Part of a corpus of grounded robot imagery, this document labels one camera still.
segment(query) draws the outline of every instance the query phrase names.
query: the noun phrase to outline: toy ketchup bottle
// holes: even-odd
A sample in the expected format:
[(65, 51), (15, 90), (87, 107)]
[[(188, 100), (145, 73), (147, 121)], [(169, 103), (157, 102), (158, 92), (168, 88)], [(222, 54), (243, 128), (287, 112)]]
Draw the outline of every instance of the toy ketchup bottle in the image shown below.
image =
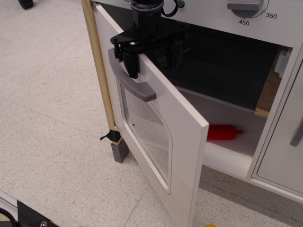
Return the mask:
[(232, 125), (209, 125), (208, 140), (233, 140), (243, 131), (236, 130)]

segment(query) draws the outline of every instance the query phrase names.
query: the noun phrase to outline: screw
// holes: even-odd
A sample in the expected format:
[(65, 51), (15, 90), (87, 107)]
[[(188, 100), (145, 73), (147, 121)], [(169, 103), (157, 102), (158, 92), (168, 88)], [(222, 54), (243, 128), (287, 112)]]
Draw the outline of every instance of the screw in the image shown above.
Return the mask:
[(47, 227), (47, 222), (46, 221), (41, 222), (40, 227)]

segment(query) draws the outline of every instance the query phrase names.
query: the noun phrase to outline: black cable tie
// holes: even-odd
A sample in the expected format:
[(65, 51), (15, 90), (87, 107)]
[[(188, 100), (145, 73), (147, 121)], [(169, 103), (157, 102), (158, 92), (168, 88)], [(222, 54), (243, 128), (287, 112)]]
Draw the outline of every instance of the black cable tie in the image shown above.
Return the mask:
[(105, 136), (102, 136), (100, 138), (100, 140), (103, 140), (105, 137), (109, 138), (111, 141), (117, 143), (119, 141), (119, 139), (121, 138), (121, 135), (118, 131), (110, 130), (109, 133)]

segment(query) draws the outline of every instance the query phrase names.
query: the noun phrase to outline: temperature dial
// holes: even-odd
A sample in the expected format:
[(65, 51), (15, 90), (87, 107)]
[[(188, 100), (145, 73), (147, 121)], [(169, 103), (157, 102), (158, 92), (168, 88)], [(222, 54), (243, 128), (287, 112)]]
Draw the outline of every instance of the temperature dial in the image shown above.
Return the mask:
[(239, 17), (247, 18), (254, 16), (262, 7), (263, 0), (229, 0), (227, 8)]

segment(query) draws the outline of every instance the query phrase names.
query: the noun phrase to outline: oven door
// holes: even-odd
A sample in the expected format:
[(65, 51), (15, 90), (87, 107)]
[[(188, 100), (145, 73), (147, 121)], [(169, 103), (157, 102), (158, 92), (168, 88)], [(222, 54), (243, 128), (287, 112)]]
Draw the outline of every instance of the oven door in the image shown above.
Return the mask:
[(122, 29), (102, 6), (95, 20), (118, 130), (175, 224), (190, 227), (208, 122), (146, 55), (130, 78), (110, 42)]

